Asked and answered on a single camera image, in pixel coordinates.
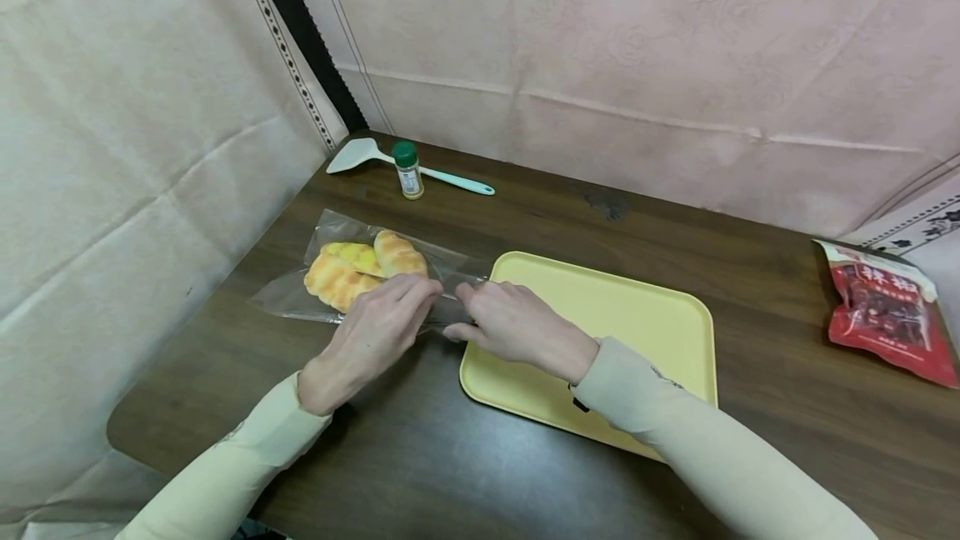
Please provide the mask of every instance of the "plastic tray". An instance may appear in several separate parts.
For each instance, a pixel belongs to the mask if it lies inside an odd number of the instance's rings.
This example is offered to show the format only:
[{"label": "plastic tray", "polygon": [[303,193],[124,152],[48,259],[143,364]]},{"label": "plastic tray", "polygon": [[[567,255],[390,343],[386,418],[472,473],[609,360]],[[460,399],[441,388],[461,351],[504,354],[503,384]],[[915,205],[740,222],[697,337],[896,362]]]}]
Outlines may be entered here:
[{"label": "plastic tray", "polygon": [[[713,319],[695,297],[523,252],[498,258],[491,280],[522,283],[590,336],[619,339],[664,376],[718,405]],[[576,408],[566,383],[530,365],[501,361],[470,344],[460,364],[460,383],[485,405],[663,461],[599,415]]]}]

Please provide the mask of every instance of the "spice bottle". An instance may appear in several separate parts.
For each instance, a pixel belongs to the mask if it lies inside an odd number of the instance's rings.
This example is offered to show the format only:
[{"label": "spice bottle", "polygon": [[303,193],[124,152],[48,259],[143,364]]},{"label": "spice bottle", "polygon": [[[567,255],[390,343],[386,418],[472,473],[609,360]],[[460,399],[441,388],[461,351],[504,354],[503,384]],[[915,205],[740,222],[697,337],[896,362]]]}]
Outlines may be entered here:
[{"label": "spice bottle", "polygon": [[414,143],[400,141],[393,144],[394,165],[397,165],[397,174],[400,176],[400,191],[403,197],[417,200],[423,196],[423,180],[419,176],[419,161],[417,148]]}]

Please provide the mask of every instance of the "plastic bag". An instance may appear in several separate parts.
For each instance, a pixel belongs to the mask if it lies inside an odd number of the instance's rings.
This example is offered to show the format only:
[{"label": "plastic bag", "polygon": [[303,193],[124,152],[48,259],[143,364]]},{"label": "plastic bag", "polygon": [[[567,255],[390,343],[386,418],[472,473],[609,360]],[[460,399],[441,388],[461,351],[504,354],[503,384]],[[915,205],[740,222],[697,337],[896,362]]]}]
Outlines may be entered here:
[{"label": "plastic bag", "polygon": [[[367,225],[357,219],[339,212],[324,210],[320,222],[314,228],[313,237],[303,255],[303,266],[296,271],[286,273],[262,287],[250,302],[267,313],[282,318],[308,319],[339,324],[345,314],[334,307],[323,304],[303,286],[303,276],[308,272],[320,249],[327,243],[364,243],[373,245],[373,239],[384,228]],[[443,329],[451,323],[469,322],[466,308],[453,294],[461,282],[478,285],[486,281],[483,273],[490,270],[485,262],[462,255],[442,246],[410,237],[399,230],[397,234],[406,238],[426,258],[427,270],[431,278],[443,285],[440,296],[427,315],[424,329]]]},{"label": "plastic bag", "polygon": [[920,269],[829,242],[823,247],[842,305],[827,335],[876,353],[930,382],[958,388],[948,340],[937,325],[937,289]]}]

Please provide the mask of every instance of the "arm sleeve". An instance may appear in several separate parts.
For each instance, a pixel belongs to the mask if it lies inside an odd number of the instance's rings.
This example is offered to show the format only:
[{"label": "arm sleeve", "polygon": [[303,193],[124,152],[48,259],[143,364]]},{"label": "arm sleeve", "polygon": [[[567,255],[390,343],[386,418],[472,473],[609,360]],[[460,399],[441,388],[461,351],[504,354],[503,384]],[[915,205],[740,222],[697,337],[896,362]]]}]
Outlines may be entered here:
[{"label": "arm sleeve", "polygon": [[297,375],[277,384],[233,432],[187,465],[117,538],[230,538],[271,479],[330,422],[330,415],[299,406]]},{"label": "arm sleeve", "polygon": [[733,532],[776,540],[876,539],[866,523],[774,447],[666,380],[614,338],[574,396],[656,450]]}]

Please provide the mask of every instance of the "yellow bread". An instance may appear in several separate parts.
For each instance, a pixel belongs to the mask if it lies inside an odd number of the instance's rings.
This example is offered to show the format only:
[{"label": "yellow bread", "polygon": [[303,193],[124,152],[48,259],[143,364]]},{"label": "yellow bread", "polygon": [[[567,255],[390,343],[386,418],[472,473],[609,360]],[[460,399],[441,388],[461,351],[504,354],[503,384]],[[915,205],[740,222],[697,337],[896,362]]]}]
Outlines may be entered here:
[{"label": "yellow bread", "polygon": [[378,278],[386,277],[371,245],[358,242],[330,242],[323,244],[320,253],[340,257],[343,261],[352,264],[360,273],[375,275]]},{"label": "yellow bread", "polygon": [[373,241],[373,251],[377,254],[380,267],[392,278],[399,273],[416,273],[426,277],[426,258],[392,230],[383,230]]},{"label": "yellow bread", "polygon": [[380,280],[360,273],[342,258],[323,251],[303,276],[306,292],[340,313],[349,311],[360,294],[371,292],[380,283]]}]

